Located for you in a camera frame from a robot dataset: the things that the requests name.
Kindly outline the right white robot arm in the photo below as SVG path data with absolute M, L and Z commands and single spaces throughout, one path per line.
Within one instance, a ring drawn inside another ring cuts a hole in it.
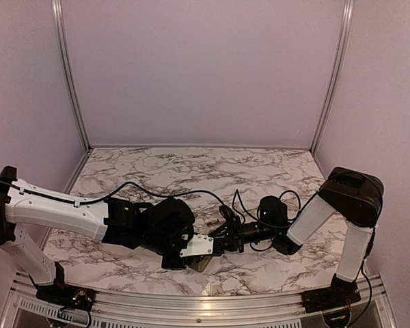
M 225 223 L 211 234 L 213 256 L 243 252 L 248 243 L 270 240 L 278 253 L 293 255 L 334 213 L 347 222 L 347 232 L 338 269 L 325 291 L 329 305 L 339 306 L 355 289 L 355 281 L 368 257 L 383 209 L 383 183 L 376 177 L 335 167 L 319 190 L 300 207 L 294 219 L 280 197 L 260 200 L 252 222 L 242 223 L 235 211 L 220 206 Z

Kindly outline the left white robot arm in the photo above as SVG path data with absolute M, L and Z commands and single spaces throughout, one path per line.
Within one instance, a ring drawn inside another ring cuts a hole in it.
M 24 229 L 26 223 L 82 234 L 128 249 L 143 247 L 162 257 L 164 269 L 183 269 L 205 252 L 197 243 L 195 217 L 182 200 L 132 203 L 113 196 L 87 200 L 39 189 L 18 178 L 15 167 L 0 173 L 0 248 L 16 258 L 37 286 L 58 304 L 72 299 L 62 266 L 47 258 Z

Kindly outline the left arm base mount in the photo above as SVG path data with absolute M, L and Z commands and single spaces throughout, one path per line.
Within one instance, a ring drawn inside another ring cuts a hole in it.
M 66 309 L 90 311 L 94 303 L 95 290 L 67 284 L 64 268 L 58 262 L 55 262 L 55 274 L 52 284 L 46 286 L 34 284 L 37 290 L 36 298 Z

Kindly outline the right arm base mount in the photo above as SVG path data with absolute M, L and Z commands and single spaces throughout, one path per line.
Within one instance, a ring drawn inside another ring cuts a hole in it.
M 350 292 L 331 287 L 308 290 L 301 294 L 301 298 L 306 313 L 346 307 L 361 301 L 360 293 L 356 288 L 352 288 Z

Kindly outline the front aluminium rail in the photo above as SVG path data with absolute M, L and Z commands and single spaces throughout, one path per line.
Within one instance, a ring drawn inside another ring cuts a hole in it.
M 359 279 L 360 301 L 307 312 L 311 290 L 243 296 L 150 295 L 95 290 L 92 311 L 61 309 L 36 298 L 25 273 L 17 273 L 0 327 L 397 327 L 380 275 Z

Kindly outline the right aluminium frame post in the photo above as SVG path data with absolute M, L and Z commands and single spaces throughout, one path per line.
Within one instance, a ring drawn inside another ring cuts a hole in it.
M 318 147 L 321 143 L 321 139 L 323 137 L 325 127 L 327 125 L 327 120 L 329 119 L 331 109 L 333 106 L 334 98 L 336 95 L 336 90 L 338 87 L 338 82 L 340 79 L 340 74 L 342 72 L 344 61 L 346 57 L 346 51 L 349 46 L 349 38 L 351 34 L 351 24 L 353 19 L 353 12 L 355 7 L 354 0 L 346 0 L 344 1 L 343 9 L 342 9 L 342 18 L 340 21 L 340 28 L 338 34 L 338 41 L 336 52 L 333 58 L 333 66 L 331 75 L 329 78 L 327 91 L 324 97 L 322 109 L 320 111 L 320 116 L 318 119 L 318 123 L 316 125 L 316 130 L 312 139 L 312 143 L 310 146 L 310 152 L 313 156 L 315 156 Z

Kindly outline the grey remote control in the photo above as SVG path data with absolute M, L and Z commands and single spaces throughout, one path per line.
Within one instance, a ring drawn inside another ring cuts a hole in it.
M 203 272 L 213 259 L 212 256 L 200 255 L 188 257 L 187 266 L 197 272 Z

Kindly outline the aluminium frame post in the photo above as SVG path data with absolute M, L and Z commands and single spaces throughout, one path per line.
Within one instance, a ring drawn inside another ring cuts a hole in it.
M 315 156 L 318 147 L 321 143 L 321 139 L 323 137 L 325 127 L 327 125 L 327 120 L 329 119 L 331 109 L 333 106 L 334 98 L 336 95 L 336 90 L 338 87 L 338 82 L 340 79 L 340 74 L 342 72 L 344 61 L 346 57 L 346 51 L 349 46 L 349 38 L 351 34 L 351 24 L 353 19 L 353 12 L 355 7 L 354 0 L 346 0 L 344 1 L 343 9 L 342 9 L 342 18 L 340 21 L 340 28 L 338 34 L 338 41 L 336 52 L 333 58 L 333 66 L 331 75 L 329 78 L 327 91 L 324 97 L 322 109 L 320 111 L 320 116 L 318 119 L 318 123 L 316 125 L 316 130 L 312 139 L 312 143 L 310 146 L 310 152 L 313 156 Z
M 64 13 L 63 13 L 63 3 L 60 0 L 52 0 L 52 11 L 53 19 L 55 22 L 55 30 L 57 35 L 57 43 L 59 47 L 59 56 L 61 58 L 62 70 L 64 72 L 66 87 L 68 90 L 68 95 L 72 107 L 72 112 L 74 119 L 77 124 L 77 130 L 83 149 L 86 152 L 92 150 L 90 139 L 85 127 L 83 114 L 81 112 L 81 106 L 79 103 L 79 97 L 77 94 L 77 89 L 74 83 L 74 78 L 72 74 L 72 66 L 70 61 L 70 55 L 68 51 L 68 44 L 66 39 L 66 28 L 64 23 Z

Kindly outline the left aluminium frame post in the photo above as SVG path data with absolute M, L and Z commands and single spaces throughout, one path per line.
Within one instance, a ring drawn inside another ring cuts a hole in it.
M 68 44 L 66 39 L 66 28 L 64 23 L 64 13 L 63 13 L 63 3 L 60 0 L 52 0 L 52 11 L 53 19 L 55 22 L 55 30 L 57 35 L 57 43 L 59 47 L 59 56 L 61 58 L 62 70 L 64 72 L 66 87 L 68 90 L 68 95 L 72 107 L 72 112 L 74 119 L 77 124 L 77 130 L 83 149 L 86 152 L 92 150 L 90 139 L 85 127 L 83 114 L 81 112 L 81 106 L 79 103 L 79 97 L 77 94 L 77 89 L 74 83 L 74 78 L 72 74 L 72 66 L 70 61 L 70 55 L 68 51 Z

